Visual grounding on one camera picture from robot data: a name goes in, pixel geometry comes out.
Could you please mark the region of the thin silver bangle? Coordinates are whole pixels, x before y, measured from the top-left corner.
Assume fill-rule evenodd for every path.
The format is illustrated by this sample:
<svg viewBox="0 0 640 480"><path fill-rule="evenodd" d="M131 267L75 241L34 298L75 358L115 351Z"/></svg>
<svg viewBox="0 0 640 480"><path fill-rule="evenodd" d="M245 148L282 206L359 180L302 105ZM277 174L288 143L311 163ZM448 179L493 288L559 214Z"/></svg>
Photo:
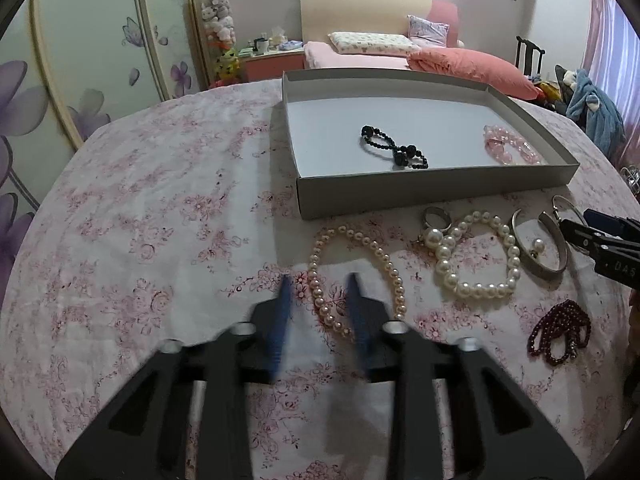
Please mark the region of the thin silver bangle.
<svg viewBox="0 0 640 480"><path fill-rule="evenodd" d="M552 217L556 224L560 224L563 220L579 223L582 226L588 226L584 215L578 210L577 206L566 196L554 194L551 199Z"/></svg>

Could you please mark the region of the pearl pendant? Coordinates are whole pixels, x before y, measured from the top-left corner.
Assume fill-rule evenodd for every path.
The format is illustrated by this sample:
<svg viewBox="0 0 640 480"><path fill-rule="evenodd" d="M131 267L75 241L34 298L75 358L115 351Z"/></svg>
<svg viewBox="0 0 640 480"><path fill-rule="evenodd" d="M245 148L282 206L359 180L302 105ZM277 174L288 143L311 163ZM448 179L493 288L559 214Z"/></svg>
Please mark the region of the pearl pendant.
<svg viewBox="0 0 640 480"><path fill-rule="evenodd" d="M544 253L545 249L546 243L544 242L544 240L542 240L541 238L535 238L532 241L532 244L530 244L529 255L534 259L538 259Z"/></svg>

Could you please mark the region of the blue clothes pile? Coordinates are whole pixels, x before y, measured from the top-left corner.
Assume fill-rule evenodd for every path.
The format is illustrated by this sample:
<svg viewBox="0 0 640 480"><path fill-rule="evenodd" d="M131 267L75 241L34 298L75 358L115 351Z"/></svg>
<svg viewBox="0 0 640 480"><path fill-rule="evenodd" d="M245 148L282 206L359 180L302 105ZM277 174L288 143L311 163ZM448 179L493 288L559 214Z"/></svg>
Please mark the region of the blue clothes pile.
<svg viewBox="0 0 640 480"><path fill-rule="evenodd" d="M555 66L555 75L566 109L563 114L579 126L588 139L612 159L625 141L623 117L608 95L583 70Z"/></svg>

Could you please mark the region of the salmon orange pillow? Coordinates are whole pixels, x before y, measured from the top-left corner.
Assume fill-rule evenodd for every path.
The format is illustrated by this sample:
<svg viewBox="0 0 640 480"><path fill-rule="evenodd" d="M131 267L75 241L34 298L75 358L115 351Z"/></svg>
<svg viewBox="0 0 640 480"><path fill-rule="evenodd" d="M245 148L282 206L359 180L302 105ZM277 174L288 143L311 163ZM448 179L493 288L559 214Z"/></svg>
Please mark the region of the salmon orange pillow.
<svg viewBox="0 0 640 480"><path fill-rule="evenodd" d="M425 48L411 52L412 70L489 84L506 96L535 101L535 85L512 63L491 54L461 48Z"/></svg>

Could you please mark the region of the pink curtain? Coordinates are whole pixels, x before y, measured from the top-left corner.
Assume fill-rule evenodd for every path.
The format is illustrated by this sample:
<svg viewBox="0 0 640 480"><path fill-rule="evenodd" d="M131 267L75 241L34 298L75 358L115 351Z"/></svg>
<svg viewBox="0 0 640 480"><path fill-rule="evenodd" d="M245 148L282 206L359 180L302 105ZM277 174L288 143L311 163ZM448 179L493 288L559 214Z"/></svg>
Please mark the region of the pink curtain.
<svg viewBox="0 0 640 480"><path fill-rule="evenodd" d="M616 0L591 0L584 67L625 126L614 165L639 166L639 37Z"/></svg>

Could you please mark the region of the dark wooden chair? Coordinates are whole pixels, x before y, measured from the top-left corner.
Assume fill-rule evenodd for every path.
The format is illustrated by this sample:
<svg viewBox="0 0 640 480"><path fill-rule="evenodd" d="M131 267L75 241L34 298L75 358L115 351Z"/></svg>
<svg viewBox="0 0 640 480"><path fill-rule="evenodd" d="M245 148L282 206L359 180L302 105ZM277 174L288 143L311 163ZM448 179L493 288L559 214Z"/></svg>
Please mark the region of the dark wooden chair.
<svg viewBox="0 0 640 480"><path fill-rule="evenodd" d="M542 59L546 51L538 47L533 41L516 36L515 67L520 68L527 77L539 76L542 69Z"/></svg>

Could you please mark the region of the floral pink bedspread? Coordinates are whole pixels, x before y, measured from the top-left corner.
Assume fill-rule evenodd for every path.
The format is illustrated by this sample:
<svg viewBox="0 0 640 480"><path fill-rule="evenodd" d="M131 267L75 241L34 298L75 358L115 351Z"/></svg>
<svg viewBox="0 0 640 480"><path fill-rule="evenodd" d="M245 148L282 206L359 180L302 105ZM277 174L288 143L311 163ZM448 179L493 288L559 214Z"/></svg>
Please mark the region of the floral pink bedspread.
<svg viewBox="0 0 640 480"><path fill-rule="evenodd" d="M419 208L349 218L381 244L422 335L478 338L585 470L626 417L628 292L574 255L561 283L523 275L502 306L447 296L418 243ZM169 101L98 130L44 199L1 311L1 406L47 472L153 352L206 341L294 285L282 370L248 393L258 479L381 479L390 390L314 314L321 222L299 218L279 81Z"/></svg>

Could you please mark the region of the grey cardboard tray box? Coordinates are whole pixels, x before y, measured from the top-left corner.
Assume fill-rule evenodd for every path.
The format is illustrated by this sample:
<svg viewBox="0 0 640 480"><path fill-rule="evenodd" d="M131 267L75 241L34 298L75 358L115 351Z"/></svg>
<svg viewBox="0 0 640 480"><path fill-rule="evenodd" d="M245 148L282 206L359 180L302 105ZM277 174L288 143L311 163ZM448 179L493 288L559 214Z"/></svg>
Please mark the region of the grey cardboard tray box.
<svg viewBox="0 0 640 480"><path fill-rule="evenodd" d="M282 103L305 220L559 188L579 167L531 114L479 82L292 70Z"/></svg>

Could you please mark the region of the purple patterned pillow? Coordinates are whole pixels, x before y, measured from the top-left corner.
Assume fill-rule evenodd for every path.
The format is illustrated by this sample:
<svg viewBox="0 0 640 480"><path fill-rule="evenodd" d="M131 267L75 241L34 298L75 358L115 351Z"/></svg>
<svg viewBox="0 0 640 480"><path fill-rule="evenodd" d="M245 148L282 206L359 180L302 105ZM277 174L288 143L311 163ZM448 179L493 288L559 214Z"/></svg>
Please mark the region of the purple patterned pillow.
<svg viewBox="0 0 640 480"><path fill-rule="evenodd" d="M432 22L412 14L408 18L408 37L420 48L446 48L448 44L449 25Z"/></svg>

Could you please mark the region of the floral white pillow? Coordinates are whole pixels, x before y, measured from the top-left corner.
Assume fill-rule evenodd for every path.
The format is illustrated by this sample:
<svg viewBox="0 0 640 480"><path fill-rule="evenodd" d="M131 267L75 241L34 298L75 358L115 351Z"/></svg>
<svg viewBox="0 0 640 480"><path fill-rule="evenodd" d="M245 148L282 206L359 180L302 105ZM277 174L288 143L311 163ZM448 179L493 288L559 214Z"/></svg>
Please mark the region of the floral white pillow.
<svg viewBox="0 0 640 480"><path fill-rule="evenodd" d="M404 58L420 47L404 35L379 32L330 32L331 44L339 54L400 56Z"/></svg>

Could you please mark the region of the cream pink headboard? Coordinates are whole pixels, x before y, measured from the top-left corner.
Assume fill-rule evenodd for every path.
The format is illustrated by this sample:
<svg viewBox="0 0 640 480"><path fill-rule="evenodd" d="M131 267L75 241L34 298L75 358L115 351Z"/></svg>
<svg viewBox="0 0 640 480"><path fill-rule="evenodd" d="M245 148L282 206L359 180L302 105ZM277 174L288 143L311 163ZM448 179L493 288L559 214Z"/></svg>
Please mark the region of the cream pink headboard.
<svg viewBox="0 0 640 480"><path fill-rule="evenodd" d="M457 47L459 15L444 0L299 0L305 42L327 42L331 32L408 32L410 14L449 26L447 44Z"/></svg>

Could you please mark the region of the pink nightstand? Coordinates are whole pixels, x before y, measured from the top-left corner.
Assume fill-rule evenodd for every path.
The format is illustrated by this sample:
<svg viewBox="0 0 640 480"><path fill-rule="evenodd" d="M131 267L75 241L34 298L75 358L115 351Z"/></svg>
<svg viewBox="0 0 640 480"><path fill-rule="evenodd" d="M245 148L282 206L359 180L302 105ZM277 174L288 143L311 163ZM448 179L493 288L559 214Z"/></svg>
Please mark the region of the pink nightstand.
<svg viewBox="0 0 640 480"><path fill-rule="evenodd" d="M281 78L289 70L305 68L303 49L269 51L241 58L241 72L246 82Z"/></svg>

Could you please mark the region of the flower pattern wardrobe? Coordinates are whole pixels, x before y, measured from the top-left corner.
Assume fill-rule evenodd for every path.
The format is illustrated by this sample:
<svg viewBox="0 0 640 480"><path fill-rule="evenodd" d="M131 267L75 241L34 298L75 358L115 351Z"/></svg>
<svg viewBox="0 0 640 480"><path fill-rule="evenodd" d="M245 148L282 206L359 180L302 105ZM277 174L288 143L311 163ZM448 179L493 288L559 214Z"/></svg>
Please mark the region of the flower pattern wardrobe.
<svg viewBox="0 0 640 480"><path fill-rule="evenodd" d="M99 128L205 88L194 0L25 0L1 38L1 278Z"/></svg>

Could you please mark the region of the white mug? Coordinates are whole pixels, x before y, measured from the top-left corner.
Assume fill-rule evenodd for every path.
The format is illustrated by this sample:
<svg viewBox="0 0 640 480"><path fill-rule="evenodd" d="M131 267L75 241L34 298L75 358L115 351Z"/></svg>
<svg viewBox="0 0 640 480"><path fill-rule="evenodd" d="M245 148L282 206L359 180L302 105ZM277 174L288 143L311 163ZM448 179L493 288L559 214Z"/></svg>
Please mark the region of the white mug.
<svg viewBox="0 0 640 480"><path fill-rule="evenodd" d="M253 51L256 55L265 55L269 51L270 40L268 38L259 37L253 42Z"/></svg>

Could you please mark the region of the plush toy stack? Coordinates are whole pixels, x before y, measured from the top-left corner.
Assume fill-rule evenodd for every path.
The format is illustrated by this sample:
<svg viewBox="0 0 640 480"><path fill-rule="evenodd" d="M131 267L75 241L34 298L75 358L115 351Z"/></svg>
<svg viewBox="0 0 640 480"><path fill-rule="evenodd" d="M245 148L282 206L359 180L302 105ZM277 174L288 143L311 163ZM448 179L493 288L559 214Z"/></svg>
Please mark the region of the plush toy stack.
<svg viewBox="0 0 640 480"><path fill-rule="evenodd" d="M201 21L209 87L238 82L240 61L230 0L202 0Z"/></svg>

